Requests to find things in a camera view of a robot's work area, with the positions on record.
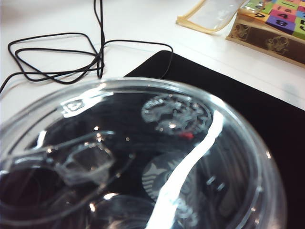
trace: siren logo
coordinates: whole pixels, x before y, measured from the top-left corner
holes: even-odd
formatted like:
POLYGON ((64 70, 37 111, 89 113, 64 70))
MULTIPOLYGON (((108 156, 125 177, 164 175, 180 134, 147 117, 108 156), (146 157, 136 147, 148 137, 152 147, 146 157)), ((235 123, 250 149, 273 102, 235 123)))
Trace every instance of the siren logo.
MULTIPOLYGON (((159 191, 166 183, 171 173, 182 161, 182 152, 171 152, 154 158, 144 169, 142 174, 142 185, 146 193, 156 201, 159 191)), ((196 169, 192 170, 180 190, 177 199, 176 217, 185 229, 195 227, 198 224, 198 196, 196 187, 196 169)))
POLYGON ((211 113, 204 104, 177 94, 156 96, 146 102, 142 118, 147 123, 156 122, 155 129, 169 135, 196 134, 212 123, 211 113))

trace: printed number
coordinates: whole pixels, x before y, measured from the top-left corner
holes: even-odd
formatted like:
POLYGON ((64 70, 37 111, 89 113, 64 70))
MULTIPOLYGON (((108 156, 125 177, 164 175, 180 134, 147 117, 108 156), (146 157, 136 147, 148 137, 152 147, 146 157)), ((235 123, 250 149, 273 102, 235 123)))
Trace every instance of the printed number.
POLYGON ((284 14, 284 13, 278 14, 278 16, 280 16, 280 17, 282 17, 282 18, 284 18, 284 19, 287 19, 287 18, 288 18, 288 15, 287 15, 287 14, 284 14))
POLYGON ((264 18, 265 16, 263 14, 261 14, 261 13, 256 13, 255 17, 256 18, 264 18))
POLYGON ((285 21, 276 20, 276 24, 281 25, 281 26, 286 26, 288 23, 285 21))

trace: embossed logo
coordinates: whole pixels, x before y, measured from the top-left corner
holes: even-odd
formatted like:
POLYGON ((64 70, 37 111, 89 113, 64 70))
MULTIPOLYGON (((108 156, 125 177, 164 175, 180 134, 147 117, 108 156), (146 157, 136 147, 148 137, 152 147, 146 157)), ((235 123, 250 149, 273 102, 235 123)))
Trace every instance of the embossed logo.
POLYGON ((177 94, 156 96, 142 108, 142 118, 147 123, 156 122, 156 130, 169 135, 206 130, 212 116, 209 109, 191 97, 177 94))

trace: clear plastic cup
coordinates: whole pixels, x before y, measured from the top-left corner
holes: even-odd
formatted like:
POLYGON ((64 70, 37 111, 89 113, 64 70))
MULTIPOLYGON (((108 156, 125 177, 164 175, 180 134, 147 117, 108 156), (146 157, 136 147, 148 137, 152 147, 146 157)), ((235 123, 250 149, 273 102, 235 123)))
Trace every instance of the clear plastic cup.
POLYGON ((285 228, 271 153, 195 87, 70 86, 12 118, 0 140, 0 228, 285 228))

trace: colorful box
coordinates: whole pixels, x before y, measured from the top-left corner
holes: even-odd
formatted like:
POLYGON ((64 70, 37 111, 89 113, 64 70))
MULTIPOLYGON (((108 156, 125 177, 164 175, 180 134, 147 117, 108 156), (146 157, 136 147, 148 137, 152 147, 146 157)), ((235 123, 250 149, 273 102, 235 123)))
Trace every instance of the colorful box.
POLYGON ((257 14, 241 10, 227 39, 305 67, 304 3, 272 0, 257 14))

